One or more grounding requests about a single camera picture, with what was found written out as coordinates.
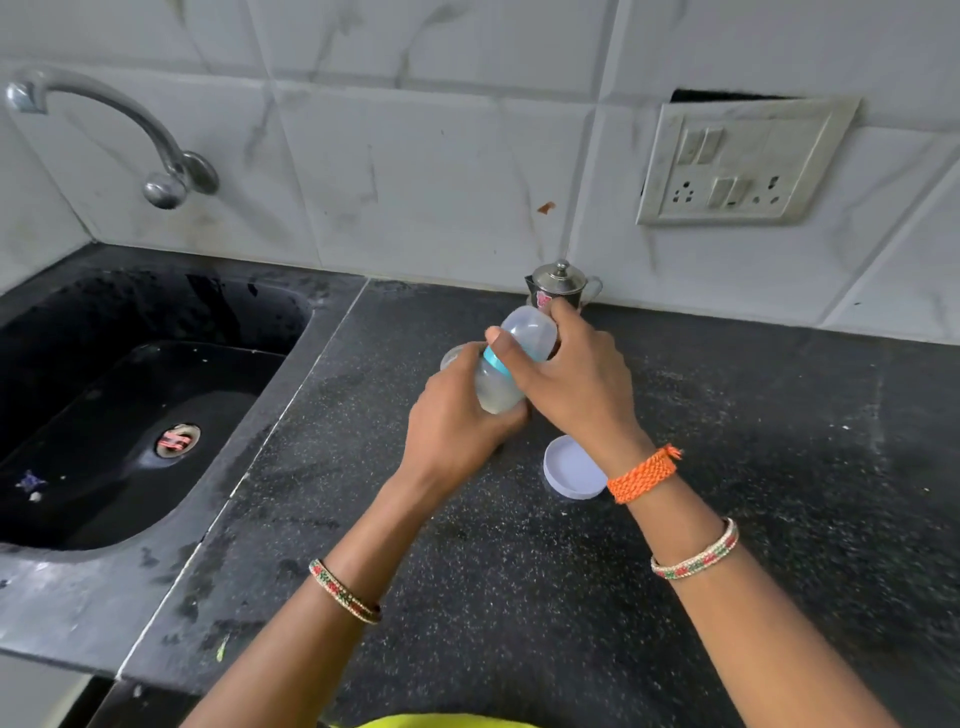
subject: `plastic bottle cap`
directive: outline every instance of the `plastic bottle cap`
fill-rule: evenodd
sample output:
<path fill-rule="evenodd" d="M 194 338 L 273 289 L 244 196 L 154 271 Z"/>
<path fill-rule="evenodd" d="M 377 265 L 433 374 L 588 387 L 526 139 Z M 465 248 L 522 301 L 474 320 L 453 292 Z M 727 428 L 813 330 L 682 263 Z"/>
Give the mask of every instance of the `plastic bottle cap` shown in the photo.
<path fill-rule="evenodd" d="M 546 447 L 543 474 L 557 493 L 575 500 L 599 496 L 607 487 L 603 471 L 569 435 L 558 437 Z"/>

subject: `kettle handle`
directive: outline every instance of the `kettle handle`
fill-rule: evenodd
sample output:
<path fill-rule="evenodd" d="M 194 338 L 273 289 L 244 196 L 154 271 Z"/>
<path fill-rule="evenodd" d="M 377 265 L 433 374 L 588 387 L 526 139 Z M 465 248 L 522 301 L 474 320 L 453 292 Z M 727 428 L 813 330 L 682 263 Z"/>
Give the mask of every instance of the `kettle handle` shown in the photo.
<path fill-rule="evenodd" d="M 593 285 L 595 290 L 592 293 L 588 293 L 590 285 Z M 600 291 L 603 290 L 603 281 L 596 276 L 587 276 L 587 283 L 584 285 L 584 292 L 580 294 L 580 308 L 583 309 L 585 305 L 591 303 L 593 299 L 600 295 Z"/>

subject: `hand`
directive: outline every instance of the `hand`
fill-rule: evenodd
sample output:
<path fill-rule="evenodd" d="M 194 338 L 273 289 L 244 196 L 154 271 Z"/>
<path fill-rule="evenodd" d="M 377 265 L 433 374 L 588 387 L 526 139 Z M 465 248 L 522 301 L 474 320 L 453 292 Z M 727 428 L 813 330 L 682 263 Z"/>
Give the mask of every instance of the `hand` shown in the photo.
<path fill-rule="evenodd" d="M 634 388 L 613 337 L 580 318 L 565 299 L 550 302 L 561 345 L 534 362 L 513 336 L 487 329 L 487 342 L 516 386 L 557 428 L 576 440 L 607 475 L 619 477 L 655 448 L 634 414 Z"/>
<path fill-rule="evenodd" d="M 427 379 L 410 410 L 397 474 L 425 488 L 422 495 L 434 505 L 480 470 L 494 449 L 529 418 L 525 401 L 499 415 L 480 406 L 473 373 L 482 348 L 476 342 L 464 345 L 446 369 Z"/>

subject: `beaded bangle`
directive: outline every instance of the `beaded bangle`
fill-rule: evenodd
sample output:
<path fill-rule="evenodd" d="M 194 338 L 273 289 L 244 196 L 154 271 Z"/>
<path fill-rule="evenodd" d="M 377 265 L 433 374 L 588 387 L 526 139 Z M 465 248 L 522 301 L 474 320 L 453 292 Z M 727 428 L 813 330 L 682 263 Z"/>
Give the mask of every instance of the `beaded bangle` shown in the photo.
<path fill-rule="evenodd" d="M 715 544 L 708 546 L 691 559 L 682 561 L 673 567 L 662 567 L 657 563 L 657 559 L 650 557 L 650 568 L 654 574 L 662 576 L 664 579 L 683 579 L 693 576 L 695 573 L 709 569 L 720 559 L 733 551 L 736 542 L 740 538 L 740 530 L 736 527 L 733 519 L 724 519 L 727 522 L 727 530 L 724 531 Z"/>
<path fill-rule="evenodd" d="M 310 562 L 310 573 L 313 574 L 317 583 L 320 584 L 330 596 L 337 600 L 337 604 L 360 621 L 366 622 L 367 624 L 377 624 L 383 619 L 383 615 L 380 614 L 379 605 L 374 604 L 372 607 L 369 607 L 360 601 L 336 576 L 330 573 L 329 569 L 324 566 L 324 562 L 320 559 L 314 559 Z"/>
<path fill-rule="evenodd" d="M 677 471 L 674 460 L 680 460 L 683 452 L 672 445 L 664 445 L 637 465 L 629 473 L 607 481 L 607 488 L 619 505 L 636 500 L 655 485 L 659 485 Z"/>

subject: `feeding bottle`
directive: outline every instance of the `feeding bottle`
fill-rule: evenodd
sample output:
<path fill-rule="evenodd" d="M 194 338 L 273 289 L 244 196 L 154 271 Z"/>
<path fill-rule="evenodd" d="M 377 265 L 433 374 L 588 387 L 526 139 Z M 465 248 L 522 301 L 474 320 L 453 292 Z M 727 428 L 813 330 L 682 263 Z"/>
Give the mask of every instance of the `feeding bottle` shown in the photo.
<path fill-rule="evenodd" d="M 546 361 L 557 343 L 557 325 L 553 319 L 531 305 L 522 305 L 511 313 L 500 328 L 511 334 L 534 361 Z M 447 352 L 440 368 L 445 369 L 461 348 Z M 484 349 L 477 361 L 473 383 L 480 406 L 494 415 L 507 411 L 523 399 L 523 393 L 517 389 L 510 371 L 490 347 Z"/>

